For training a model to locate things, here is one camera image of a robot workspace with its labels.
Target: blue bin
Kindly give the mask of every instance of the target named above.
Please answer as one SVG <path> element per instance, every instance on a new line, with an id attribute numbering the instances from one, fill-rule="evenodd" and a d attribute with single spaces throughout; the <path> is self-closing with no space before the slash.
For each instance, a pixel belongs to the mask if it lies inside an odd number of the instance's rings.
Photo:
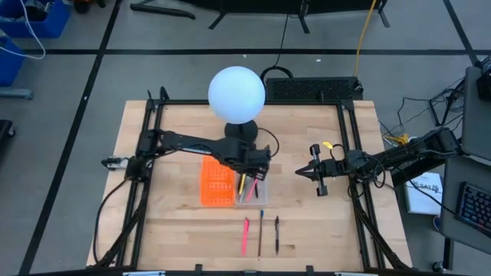
<path id="1" fill-rule="evenodd" d="M 38 38 L 58 38 L 67 24 L 70 12 L 68 7 L 61 0 L 39 0 L 46 5 L 53 2 L 53 6 L 48 12 L 44 21 L 29 21 L 32 30 Z M 20 0 L 1 0 L 0 16 L 12 18 L 24 14 Z M 0 29 L 11 38 L 32 38 L 24 21 L 2 21 L 0 20 Z"/>
<path id="2" fill-rule="evenodd" d="M 24 54 L 8 37 L 0 36 L 0 45 L 7 50 Z M 24 57 L 19 57 L 0 49 L 0 87 L 12 85 L 24 59 Z"/>

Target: floor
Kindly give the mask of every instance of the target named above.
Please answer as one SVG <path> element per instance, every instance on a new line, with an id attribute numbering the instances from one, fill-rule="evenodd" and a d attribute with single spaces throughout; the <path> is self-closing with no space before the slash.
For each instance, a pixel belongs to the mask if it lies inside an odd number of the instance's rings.
<path id="1" fill-rule="evenodd" d="M 14 87 L 32 89 L 35 98 L 0 99 L 0 118 L 13 120 L 17 129 L 0 166 L 0 274 L 18 273 L 52 183 L 60 184 L 58 196 L 31 272 L 84 267 L 107 177 L 100 161 L 113 152 L 126 100 L 145 99 L 147 89 L 157 95 L 161 85 L 174 99 L 205 99 L 209 80 L 220 69 L 242 65 L 259 74 L 277 58 L 274 50 L 179 50 L 275 49 L 284 15 L 227 15 L 210 31 L 214 11 L 158 1 L 195 13 L 192 21 L 131 11 L 129 2 L 135 1 L 107 0 L 106 8 L 93 6 L 87 15 L 72 12 L 60 38 L 41 40 L 46 58 L 27 60 L 15 81 Z M 450 3 L 475 52 L 491 53 L 486 27 L 491 2 Z M 279 65 L 296 77 L 351 76 L 366 14 L 309 15 L 311 34 L 303 34 L 298 20 L 289 19 L 283 48 L 304 50 L 283 54 Z M 471 62 L 442 0 L 390 0 L 385 14 L 390 28 L 377 14 L 371 19 L 359 78 L 364 99 L 373 100 L 379 119 L 395 127 L 402 97 L 431 98 L 462 77 Z M 15 42 L 39 53 L 32 39 Z M 149 51 L 132 51 L 138 49 Z M 401 116 L 406 120 L 425 108 L 424 102 L 407 102 Z M 443 105 L 437 110 L 442 113 Z M 449 127 L 456 127 L 459 136 L 457 122 Z M 405 128 L 420 136 L 434 126 L 425 112 Z M 407 214 L 402 195 L 399 191 L 414 266 L 430 270 L 443 256 L 443 237 L 433 230 L 431 217 Z M 454 260 L 459 273 L 479 275 L 491 269 L 490 256 L 465 245 L 456 245 Z"/>

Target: white cable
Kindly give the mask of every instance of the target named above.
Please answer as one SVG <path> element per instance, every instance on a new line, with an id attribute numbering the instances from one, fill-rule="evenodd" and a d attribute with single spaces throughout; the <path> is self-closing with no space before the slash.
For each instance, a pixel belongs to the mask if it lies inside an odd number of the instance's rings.
<path id="1" fill-rule="evenodd" d="M 10 54 L 14 54 L 16 56 L 19 56 L 19 57 L 32 58 L 32 59 L 35 59 L 35 60 L 41 60 L 41 59 L 43 59 L 46 56 L 46 50 L 44 49 L 43 44 L 39 41 L 39 38 L 36 36 L 36 34 L 34 33 L 34 31 L 32 30 L 31 23 L 29 23 L 28 11 L 25 8 L 24 1 L 23 0 L 19 0 L 19 1 L 21 2 L 22 8 L 24 9 L 25 27 L 28 29 L 28 31 L 31 33 L 31 35 L 38 42 L 39 46 L 43 50 L 43 55 L 40 56 L 40 57 L 35 57 L 35 56 L 30 56 L 28 54 L 19 54 L 19 53 L 15 53 L 14 51 L 7 50 L 7 49 L 5 49 L 2 46 L 0 46 L 0 49 L 2 49 L 3 51 L 8 52 Z"/>

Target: wooden table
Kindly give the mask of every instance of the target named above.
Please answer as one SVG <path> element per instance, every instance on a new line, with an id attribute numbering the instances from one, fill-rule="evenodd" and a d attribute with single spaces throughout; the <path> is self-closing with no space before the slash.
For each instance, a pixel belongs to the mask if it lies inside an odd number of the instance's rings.
<path id="1" fill-rule="evenodd" d="M 132 156 L 143 122 L 145 101 L 128 101 L 124 109 L 114 155 Z M 364 151 L 384 150 L 374 103 L 355 102 Z M 351 136 L 348 113 L 347 128 Z M 255 119 L 279 139 L 280 150 L 271 161 L 267 177 L 269 203 L 264 208 L 262 257 L 257 257 L 259 208 L 207 209 L 199 202 L 199 172 L 202 156 L 174 153 L 158 159 L 148 202 L 138 268 L 143 270 L 220 271 L 362 271 L 354 210 L 347 194 L 348 178 L 326 179 L 329 195 L 317 197 L 317 184 L 294 171 L 311 160 L 314 143 L 341 143 L 338 115 L 328 106 L 270 106 Z M 164 106 L 161 128 L 190 136 L 219 139 L 224 123 L 206 105 Z M 275 141 L 259 131 L 258 147 Z M 342 151 L 336 152 L 342 158 Z M 327 148 L 321 158 L 329 158 Z M 387 180 L 392 185 L 390 174 Z M 105 194 L 121 182 L 123 171 L 109 172 Z M 98 254 L 101 256 L 120 234 L 130 185 L 107 201 L 101 214 Z M 392 189 L 375 189 L 372 196 L 380 233 L 400 259 L 411 266 L 397 200 Z M 280 218 L 280 249 L 275 254 L 274 219 Z M 251 221 L 247 256 L 241 256 L 244 218 Z M 373 242 L 367 234 L 372 266 L 376 265 Z M 133 238 L 129 239 L 125 264 L 129 264 Z M 91 254 L 87 264 L 93 264 Z"/>

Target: wire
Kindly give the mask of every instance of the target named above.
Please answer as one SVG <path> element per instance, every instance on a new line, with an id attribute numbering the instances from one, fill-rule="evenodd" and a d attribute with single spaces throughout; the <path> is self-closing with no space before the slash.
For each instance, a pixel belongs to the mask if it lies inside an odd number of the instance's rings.
<path id="1" fill-rule="evenodd" d="M 358 76 L 358 65 L 360 63 L 361 45 L 363 44 L 363 38 L 365 36 L 365 32 L 367 31 L 368 22 L 370 22 L 371 14 L 374 12 L 376 2 L 377 2 L 377 0 L 372 1 L 370 11 L 368 12 L 367 20 L 365 21 L 365 25 L 363 26 L 363 31 L 361 32 L 360 41 L 358 42 L 358 49 L 356 50 L 356 64 L 354 65 L 353 77 Z"/>
<path id="2" fill-rule="evenodd" d="M 99 229 L 99 218 L 101 216 L 101 211 L 102 208 L 104 207 L 104 204 L 106 204 L 106 201 L 109 199 L 110 196 L 112 196 L 119 188 L 121 188 L 124 183 L 126 183 L 127 179 L 124 179 L 120 184 L 118 184 L 114 189 L 112 189 L 104 198 L 102 201 L 101 205 L 99 206 L 99 210 L 97 210 L 97 216 L 95 219 L 95 229 L 94 229 L 94 239 L 92 240 L 92 255 L 94 256 L 94 260 L 96 263 L 99 262 L 99 259 L 97 258 L 97 232 Z"/>
<path id="3" fill-rule="evenodd" d="M 445 87 L 445 89 L 443 89 L 442 92 L 438 93 L 438 95 L 434 96 L 431 98 L 431 100 L 426 100 L 426 99 L 417 99 L 417 98 L 410 98 L 410 97 L 403 97 L 403 103 L 402 103 L 402 106 L 400 107 L 400 109 L 398 110 L 398 114 L 399 115 L 399 112 L 402 110 L 402 108 L 404 107 L 404 98 L 408 99 L 408 100 L 415 100 L 415 101 L 427 101 L 428 103 L 431 104 L 430 101 L 433 101 L 433 102 L 436 102 L 435 104 L 433 104 L 433 107 L 435 107 L 436 105 L 438 104 L 441 104 L 441 103 L 445 103 L 447 101 L 447 99 L 443 96 L 444 94 L 447 94 L 449 92 L 451 92 L 452 90 L 450 90 L 449 88 L 452 87 L 454 84 L 458 83 L 459 81 L 461 81 L 464 77 L 461 77 L 459 78 L 458 80 L 455 80 L 453 83 L 451 83 L 449 86 Z M 435 101 L 435 99 L 437 99 L 438 97 L 442 97 L 443 100 L 440 100 L 440 101 Z M 425 113 L 426 111 L 428 111 L 431 107 L 427 107 L 425 108 L 424 110 L 422 110 L 421 112 L 419 112 L 417 115 L 415 116 L 412 116 L 410 119 L 408 120 L 405 120 L 403 123 L 400 123 L 401 119 L 400 119 L 400 116 L 399 116 L 399 124 L 397 126 L 394 126 L 393 128 L 390 129 L 390 131 L 384 133 L 384 135 L 387 135 L 387 133 L 390 133 L 391 131 L 394 131 L 396 128 L 398 127 L 401 127 L 402 130 L 401 131 L 398 131 L 399 132 L 403 132 L 405 131 L 404 129 L 404 124 L 406 123 L 409 123 L 410 121 L 412 121 L 413 119 L 416 119 L 418 118 L 419 116 L 423 115 L 423 113 Z"/>
<path id="4" fill-rule="evenodd" d="M 459 123 L 457 123 L 457 125 L 453 128 L 452 132 L 455 131 L 457 129 L 457 127 L 459 127 L 460 123 L 462 123 L 462 120 L 463 120 L 463 117 L 460 118 Z"/>
<path id="5" fill-rule="evenodd" d="M 399 169 L 399 171 L 404 174 L 404 176 L 406 176 L 407 179 L 409 179 L 409 176 L 407 176 L 406 172 L 404 172 L 403 169 L 401 169 L 400 167 L 396 167 L 395 169 Z M 447 210 L 450 214 L 452 215 L 455 215 L 455 212 L 450 210 L 449 208 L 447 208 L 445 205 L 443 205 L 442 203 L 440 203 L 437 199 L 435 199 L 433 196 L 431 196 L 430 194 L 428 194 L 427 192 L 423 191 L 422 189 L 420 189 L 416 184 L 414 184 L 413 180 L 412 179 L 409 179 L 409 183 L 411 183 L 411 185 L 416 189 L 418 190 L 419 192 L 421 192 L 422 194 L 424 194 L 425 196 L 429 197 L 431 200 L 433 200 L 436 204 L 438 204 L 441 208 Z"/>
<path id="6" fill-rule="evenodd" d="M 281 67 L 281 66 L 277 66 L 278 62 L 279 62 L 279 58 L 282 56 L 281 49 L 283 49 L 283 42 L 285 41 L 285 33 L 286 33 L 287 24 L 288 24 L 288 14 L 286 15 L 285 26 L 283 27 L 282 43 L 279 46 L 280 53 L 278 54 L 278 58 L 276 59 L 275 64 L 273 66 L 267 67 L 265 70 L 263 70 L 261 73 L 261 76 L 259 77 L 261 79 L 262 83 L 264 84 L 265 88 L 266 88 L 265 77 L 269 71 L 279 70 L 279 71 L 285 73 L 288 76 L 288 78 L 293 78 L 293 73 L 290 70 L 288 70 L 284 67 Z"/>
<path id="7" fill-rule="evenodd" d="M 445 123 L 444 125 L 442 125 L 440 128 L 442 127 L 446 127 L 447 125 L 449 125 L 450 123 L 452 123 L 454 120 L 457 120 L 459 119 L 460 117 L 463 116 L 463 113 L 459 114 L 457 117 L 453 118 L 452 120 L 450 120 L 449 122 Z"/>
<path id="8" fill-rule="evenodd" d="M 334 145 L 332 145 L 332 149 L 330 149 L 330 150 L 329 150 L 329 154 L 331 154 L 331 158 L 332 158 L 334 161 L 336 161 L 336 159 L 335 159 L 334 155 L 332 155 L 332 150 L 333 150 L 334 148 L 336 148 L 336 146 L 340 146 L 340 147 L 343 149 L 343 152 L 344 152 L 344 146 L 343 146 L 343 145 L 341 145 L 341 144 L 334 144 Z"/>
<path id="9" fill-rule="evenodd" d="M 385 168 L 384 168 L 384 165 L 382 165 L 382 163 L 375 157 L 371 156 L 371 155 L 368 155 L 368 154 L 365 154 L 366 157 L 372 159 L 372 160 L 375 160 L 377 162 L 377 165 L 375 166 L 374 168 L 374 171 L 372 173 L 372 179 L 374 180 L 374 185 L 375 187 L 381 189 L 385 186 L 385 179 L 386 179 L 386 175 L 385 175 Z M 380 186 L 377 185 L 377 167 L 381 167 L 381 170 L 382 170 L 382 173 L 383 173 L 383 179 L 382 179 L 382 183 Z"/>
<path id="10" fill-rule="evenodd" d="M 287 15 L 286 15 L 286 19 L 285 19 L 285 26 L 283 27 L 282 43 L 279 45 L 279 49 L 280 49 L 280 50 L 281 50 L 281 49 L 283 49 L 283 42 L 285 41 L 285 33 L 286 33 L 286 26 L 287 26 L 287 24 L 288 24 L 288 16 L 289 16 L 289 14 L 287 14 Z M 275 65 L 273 65 L 273 67 L 274 67 L 274 66 L 276 66 L 276 65 L 278 65 L 279 58 L 280 58 L 281 56 L 282 56 L 282 54 L 281 54 L 281 52 L 280 52 L 280 54 L 278 54 L 278 58 L 276 59 Z"/>
<path id="11" fill-rule="evenodd" d="M 276 138 L 275 134 L 273 134 L 271 131 L 267 130 L 266 128 L 263 128 L 263 127 L 258 127 L 258 130 L 264 130 L 265 132 L 271 134 L 271 136 L 275 139 L 276 141 L 276 145 L 278 145 L 278 147 L 276 148 L 276 151 L 271 155 L 271 158 L 275 157 L 275 155 L 278 153 L 279 151 L 279 141 L 278 141 L 278 138 Z"/>
<path id="12" fill-rule="evenodd" d="M 14 51 L 10 51 L 8 49 L 5 49 L 2 46 L 0 46 L 0 49 L 2 49 L 3 51 L 8 52 L 10 54 L 19 56 L 19 57 L 32 58 L 32 59 L 35 59 L 35 60 L 41 60 L 41 59 L 43 59 L 46 56 L 46 50 L 44 49 L 43 44 L 39 41 L 39 38 L 36 36 L 36 34 L 34 33 L 34 31 L 32 30 L 31 23 L 29 23 L 28 11 L 25 8 L 24 1 L 23 0 L 19 0 L 19 1 L 21 2 L 22 9 L 24 10 L 25 27 L 28 29 L 28 31 L 31 33 L 31 35 L 34 37 L 34 39 L 37 41 L 37 43 L 39 44 L 39 46 L 43 50 L 43 55 L 40 56 L 40 57 L 35 57 L 35 56 L 30 56 L 28 54 L 19 54 L 19 53 L 15 53 Z"/>

